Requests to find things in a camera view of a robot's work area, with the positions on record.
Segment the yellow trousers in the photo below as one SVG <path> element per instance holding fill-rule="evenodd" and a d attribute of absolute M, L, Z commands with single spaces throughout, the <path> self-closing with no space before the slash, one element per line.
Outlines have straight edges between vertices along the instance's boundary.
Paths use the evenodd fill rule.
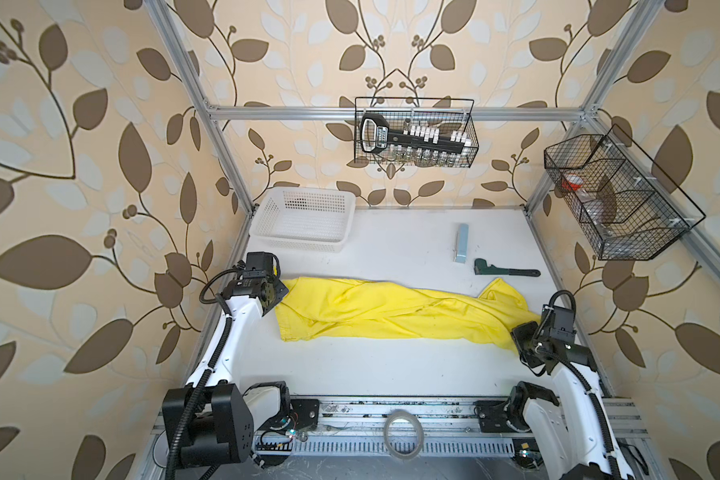
<path fill-rule="evenodd" d="M 476 297 L 392 282 L 299 277 L 275 307 L 286 342 L 323 337 L 466 340 L 512 350 L 511 331 L 538 324 L 525 298 L 502 279 Z"/>

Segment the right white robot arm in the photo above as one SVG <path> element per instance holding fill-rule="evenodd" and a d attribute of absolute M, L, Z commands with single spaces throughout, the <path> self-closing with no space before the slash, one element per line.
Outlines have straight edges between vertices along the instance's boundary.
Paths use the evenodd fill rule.
<path fill-rule="evenodd" d="M 576 342 L 575 314 L 574 294 L 559 290 L 539 322 L 511 331 L 521 363 L 552 386 L 513 387 L 507 424 L 533 434 L 550 479 L 633 479 L 606 414 L 594 356 Z"/>

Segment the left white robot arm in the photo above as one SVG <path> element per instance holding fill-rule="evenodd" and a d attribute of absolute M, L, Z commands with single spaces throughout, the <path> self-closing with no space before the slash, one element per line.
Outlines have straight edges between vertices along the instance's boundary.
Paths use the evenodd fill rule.
<path fill-rule="evenodd" d="M 252 454 L 260 427 L 293 426 L 290 392 L 283 381 L 236 384 L 234 367 L 245 329 L 272 311 L 288 293 L 277 256 L 250 252 L 202 287 L 199 301 L 220 307 L 206 349 L 185 385 L 169 390 L 162 403 L 167 441 L 164 477 L 180 469 L 205 467 L 210 478 L 220 466 L 243 463 Z"/>

